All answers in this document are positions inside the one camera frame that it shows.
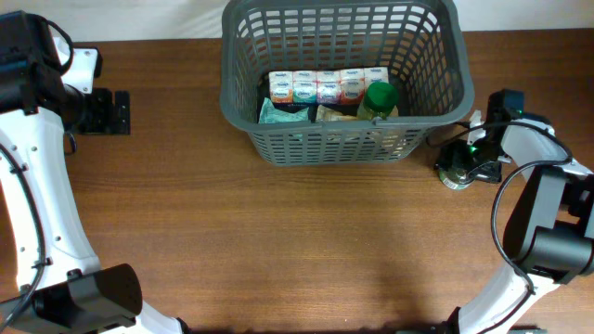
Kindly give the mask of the green lid glass jar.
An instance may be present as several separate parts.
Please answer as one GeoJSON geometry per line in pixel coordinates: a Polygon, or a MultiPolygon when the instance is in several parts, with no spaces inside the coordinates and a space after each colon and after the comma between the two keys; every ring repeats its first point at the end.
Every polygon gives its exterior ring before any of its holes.
{"type": "Polygon", "coordinates": [[[357,118],[368,121],[375,118],[385,120],[393,113],[399,99],[399,92],[393,85],[385,82],[372,83],[357,109],[357,118]]]}

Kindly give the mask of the grey plastic basket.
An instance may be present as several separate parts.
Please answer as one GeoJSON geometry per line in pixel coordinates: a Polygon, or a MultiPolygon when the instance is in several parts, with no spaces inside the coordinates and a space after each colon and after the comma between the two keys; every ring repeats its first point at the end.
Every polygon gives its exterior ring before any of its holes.
{"type": "Polygon", "coordinates": [[[220,108],[277,166],[399,161],[464,118],[474,89],[449,0],[242,0],[222,17],[220,108]],[[271,71],[384,67],[400,95],[384,119],[262,124],[271,71]]]}

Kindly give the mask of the white tissue pack strip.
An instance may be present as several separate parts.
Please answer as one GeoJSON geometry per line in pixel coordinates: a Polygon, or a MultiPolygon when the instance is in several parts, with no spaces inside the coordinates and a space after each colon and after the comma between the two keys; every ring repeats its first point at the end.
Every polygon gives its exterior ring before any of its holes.
{"type": "Polygon", "coordinates": [[[278,104],[359,104],[369,87],[389,82],[384,67],[326,71],[271,71],[269,97],[278,104]]]}

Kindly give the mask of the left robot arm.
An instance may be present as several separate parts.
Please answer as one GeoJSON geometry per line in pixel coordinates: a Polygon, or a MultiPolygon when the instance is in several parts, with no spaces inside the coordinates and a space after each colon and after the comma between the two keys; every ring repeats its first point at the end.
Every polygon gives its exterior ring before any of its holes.
{"type": "Polygon", "coordinates": [[[26,333],[185,333],[143,298],[131,265],[105,268],[76,207],[66,159],[77,135],[127,135],[130,96],[96,88],[102,57],[24,11],[1,18],[1,188],[19,295],[2,328],[26,333]]]}

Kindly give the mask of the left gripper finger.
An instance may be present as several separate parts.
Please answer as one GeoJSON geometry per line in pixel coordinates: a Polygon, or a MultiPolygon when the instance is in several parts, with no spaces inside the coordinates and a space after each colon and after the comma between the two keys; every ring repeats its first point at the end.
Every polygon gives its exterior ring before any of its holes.
{"type": "Polygon", "coordinates": [[[107,88],[97,88],[93,97],[95,130],[100,134],[111,134],[112,92],[107,88]]]}
{"type": "Polygon", "coordinates": [[[131,133],[130,95],[127,91],[115,92],[114,111],[116,116],[115,132],[119,135],[129,135],[131,133]]]}

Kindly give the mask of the tin can green label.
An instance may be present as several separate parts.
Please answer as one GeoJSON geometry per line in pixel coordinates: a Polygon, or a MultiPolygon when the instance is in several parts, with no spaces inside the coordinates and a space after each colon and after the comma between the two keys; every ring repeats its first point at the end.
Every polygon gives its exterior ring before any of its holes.
{"type": "Polygon", "coordinates": [[[438,176],[446,187],[457,191],[468,188],[474,182],[464,170],[458,168],[440,170],[438,176]]]}

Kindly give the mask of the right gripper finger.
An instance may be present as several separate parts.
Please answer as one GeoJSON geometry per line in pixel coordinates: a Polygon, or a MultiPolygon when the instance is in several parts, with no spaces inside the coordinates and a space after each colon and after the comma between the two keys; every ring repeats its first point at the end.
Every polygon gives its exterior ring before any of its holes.
{"type": "Polygon", "coordinates": [[[457,139],[440,148],[434,169],[443,172],[468,173],[473,167],[472,148],[465,140],[457,139]]]}
{"type": "Polygon", "coordinates": [[[502,180],[502,165],[500,161],[485,161],[473,167],[469,171],[472,181],[482,181],[490,184],[498,184],[502,180]]]}

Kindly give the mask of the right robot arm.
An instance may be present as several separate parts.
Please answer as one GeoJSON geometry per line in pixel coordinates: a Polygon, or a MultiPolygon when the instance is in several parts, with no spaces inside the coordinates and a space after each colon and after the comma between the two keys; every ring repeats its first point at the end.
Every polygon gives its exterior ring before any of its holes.
{"type": "Polygon", "coordinates": [[[499,186],[490,228],[503,264],[436,332],[513,333],[538,300],[593,272],[593,172],[547,118],[525,112],[520,91],[491,94],[464,125],[438,144],[435,169],[454,190],[499,186]]]}

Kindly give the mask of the tan paper bag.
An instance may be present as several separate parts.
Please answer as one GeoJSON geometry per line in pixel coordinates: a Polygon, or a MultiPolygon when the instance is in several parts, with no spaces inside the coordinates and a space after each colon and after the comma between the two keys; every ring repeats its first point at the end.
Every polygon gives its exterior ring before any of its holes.
{"type": "Polygon", "coordinates": [[[330,129],[321,136],[321,143],[326,150],[342,150],[346,154],[355,155],[359,150],[361,154],[369,154],[373,149],[386,152],[400,151],[407,143],[402,130],[385,123],[385,128],[380,128],[383,122],[391,116],[397,116],[397,107],[389,114],[374,112],[358,106],[357,115],[344,114],[337,109],[319,106],[316,112],[316,122],[334,124],[340,128],[330,129]]]}

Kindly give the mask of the teal snack wrapper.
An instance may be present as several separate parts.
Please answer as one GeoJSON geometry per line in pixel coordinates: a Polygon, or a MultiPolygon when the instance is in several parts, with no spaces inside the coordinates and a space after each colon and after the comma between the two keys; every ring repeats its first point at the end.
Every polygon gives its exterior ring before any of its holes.
{"type": "MultiPolygon", "coordinates": [[[[309,121],[309,108],[299,109],[297,111],[284,111],[277,109],[272,100],[269,98],[264,99],[264,103],[260,110],[259,124],[275,124],[285,122],[305,122],[309,121]]],[[[275,140],[282,139],[283,134],[272,134],[270,137],[275,140]]],[[[301,134],[288,134],[290,141],[303,141],[303,135],[301,134]]]]}

